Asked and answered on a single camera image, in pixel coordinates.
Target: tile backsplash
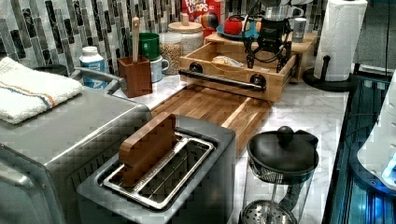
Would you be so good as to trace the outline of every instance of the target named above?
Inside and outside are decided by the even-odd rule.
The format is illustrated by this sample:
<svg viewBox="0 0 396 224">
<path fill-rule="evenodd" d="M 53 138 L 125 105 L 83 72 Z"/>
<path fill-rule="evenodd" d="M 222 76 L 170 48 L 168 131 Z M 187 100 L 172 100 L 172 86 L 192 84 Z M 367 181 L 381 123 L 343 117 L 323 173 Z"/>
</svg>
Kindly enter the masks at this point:
<svg viewBox="0 0 396 224">
<path fill-rule="evenodd" d="M 254 0 L 225 0 L 226 17 L 245 14 Z M 303 7 L 307 31 L 320 30 L 323 0 Z M 132 17 L 141 32 L 161 33 L 179 21 L 180 0 L 2 0 L 0 53 L 37 67 L 60 63 L 69 72 L 79 66 L 82 48 L 96 46 L 106 71 L 117 74 L 117 58 L 131 55 Z"/>
</svg>

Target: paper towel holder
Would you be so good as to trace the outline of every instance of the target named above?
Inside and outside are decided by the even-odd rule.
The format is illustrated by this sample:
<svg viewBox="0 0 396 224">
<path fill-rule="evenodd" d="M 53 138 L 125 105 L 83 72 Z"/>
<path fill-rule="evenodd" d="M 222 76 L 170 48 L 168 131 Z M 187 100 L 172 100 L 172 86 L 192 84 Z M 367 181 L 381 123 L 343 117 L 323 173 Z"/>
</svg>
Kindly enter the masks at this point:
<svg viewBox="0 0 396 224">
<path fill-rule="evenodd" d="M 349 77 L 344 81 L 326 81 L 326 73 L 327 68 L 329 66 L 329 62 L 331 57 L 329 55 L 325 55 L 323 57 L 323 66 L 320 74 L 320 78 L 314 76 L 315 68 L 309 68 L 303 73 L 303 81 L 312 86 L 314 88 L 323 90 L 323 91 L 335 91 L 335 92 L 344 92 L 344 91 L 354 91 L 358 87 L 358 79 L 353 74 L 349 73 Z"/>
</svg>

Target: paper towel roll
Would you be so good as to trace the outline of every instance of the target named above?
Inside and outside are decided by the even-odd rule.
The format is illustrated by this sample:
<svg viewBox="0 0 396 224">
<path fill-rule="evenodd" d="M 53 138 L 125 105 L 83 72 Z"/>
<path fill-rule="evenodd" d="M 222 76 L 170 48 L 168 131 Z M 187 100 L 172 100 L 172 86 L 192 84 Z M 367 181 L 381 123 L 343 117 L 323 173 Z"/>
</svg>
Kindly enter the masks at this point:
<svg viewBox="0 0 396 224">
<path fill-rule="evenodd" d="M 365 0 L 329 0 L 315 62 L 316 78 L 320 78 L 326 55 L 331 57 L 326 81 L 344 81 L 349 77 L 366 7 Z"/>
</svg>

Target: striped towel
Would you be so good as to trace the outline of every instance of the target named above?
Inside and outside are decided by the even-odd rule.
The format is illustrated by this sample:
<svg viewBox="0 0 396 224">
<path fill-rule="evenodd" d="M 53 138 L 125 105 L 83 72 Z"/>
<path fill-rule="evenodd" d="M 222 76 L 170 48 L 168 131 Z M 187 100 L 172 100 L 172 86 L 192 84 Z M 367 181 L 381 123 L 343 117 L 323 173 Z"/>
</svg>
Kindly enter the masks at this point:
<svg viewBox="0 0 396 224">
<path fill-rule="evenodd" d="M 6 57 L 0 61 L 0 119 L 20 123 L 82 91 L 71 78 L 38 72 Z"/>
</svg>

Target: white container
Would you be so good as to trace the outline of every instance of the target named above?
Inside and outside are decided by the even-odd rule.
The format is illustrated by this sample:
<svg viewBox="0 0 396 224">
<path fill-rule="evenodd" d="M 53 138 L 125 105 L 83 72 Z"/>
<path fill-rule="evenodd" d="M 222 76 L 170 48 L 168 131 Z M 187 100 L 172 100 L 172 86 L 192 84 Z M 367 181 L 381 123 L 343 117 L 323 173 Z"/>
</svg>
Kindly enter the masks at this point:
<svg viewBox="0 0 396 224">
<path fill-rule="evenodd" d="M 163 71 L 163 73 L 166 75 L 178 74 L 182 38 L 183 35 L 179 33 L 160 34 L 161 55 L 169 62 L 169 68 L 166 71 Z"/>
<path fill-rule="evenodd" d="M 105 72 L 105 60 L 98 53 L 96 47 L 85 47 L 82 49 L 82 55 L 79 57 L 81 67 L 86 67 L 92 70 Z M 90 77 L 84 77 L 84 86 L 94 89 L 104 89 L 107 83 L 103 80 L 98 80 Z"/>
<path fill-rule="evenodd" d="M 182 34 L 181 54 L 185 56 L 204 45 L 204 30 L 201 23 L 189 21 L 186 13 L 181 14 L 181 19 L 182 21 L 170 23 L 168 29 Z"/>
</svg>

